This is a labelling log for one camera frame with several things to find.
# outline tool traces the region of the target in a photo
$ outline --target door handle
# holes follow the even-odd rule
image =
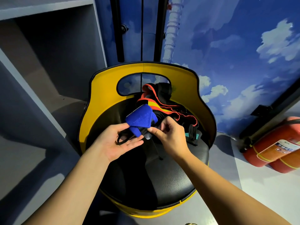
[[[110,0],[110,6],[112,9],[112,22],[115,31],[115,46],[117,49],[118,62],[124,62],[124,48],[122,38],[122,24],[121,24],[121,12],[120,12],[120,1]]]
[[[153,58],[153,61],[156,62],[160,62],[161,49],[163,47],[164,29],[165,29],[168,2],[169,0],[158,0],[154,58]]]

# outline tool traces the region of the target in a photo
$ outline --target black seat cushion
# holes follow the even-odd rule
[[[120,102],[106,110],[95,122],[87,148],[111,124],[121,123],[134,108],[136,99]],[[209,148],[202,139],[190,151],[208,164]],[[100,189],[115,201],[139,210],[171,207],[189,197],[194,186],[181,167],[164,151],[161,143],[144,140],[137,147],[110,163]]]

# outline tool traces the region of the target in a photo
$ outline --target harness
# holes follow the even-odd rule
[[[184,106],[170,101],[172,95],[171,85],[169,83],[148,83],[142,89],[145,92],[137,100],[138,108],[125,119],[130,125],[129,130],[131,133],[136,137],[144,135],[146,139],[149,139],[151,134],[149,134],[147,128],[151,126],[158,127],[165,117],[170,116],[184,127],[186,141],[198,145],[198,139],[202,136],[201,131],[198,130],[199,122]],[[127,130],[121,132],[117,143],[125,143],[134,137],[132,134],[129,136]],[[119,142],[123,135],[127,135],[127,138]]]

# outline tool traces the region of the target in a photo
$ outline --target yellow strap on extinguisher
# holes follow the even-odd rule
[[[254,146],[252,146],[252,147],[253,147],[254,151],[256,152],[257,156],[261,157],[261,158],[262,158],[264,161],[266,161],[266,162],[273,162],[273,160],[268,160],[268,159],[264,158],[261,154],[259,154],[259,153],[256,151],[256,149],[255,149]]]
[[[297,170],[296,167],[293,167],[293,166],[291,166],[291,165],[288,165],[288,164],[287,164],[286,162],[284,162],[282,159],[280,159],[280,161],[283,162],[283,163],[284,163],[285,165],[287,165],[288,167]]]

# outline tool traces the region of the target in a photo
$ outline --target hand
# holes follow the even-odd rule
[[[119,158],[125,152],[142,145],[144,142],[143,135],[140,137],[128,140],[122,145],[117,145],[116,140],[118,139],[118,134],[124,129],[129,128],[127,123],[122,123],[118,125],[110,125],[107,127],[94,141],[91,148],[95,150],[100,150],[109,162]]]
[[[170,116],[162,121],[160,129],[150,127],[148,131],[160,139],[164,149],[173,159],[183,158],[190,153],[185,139],[185,129]]]

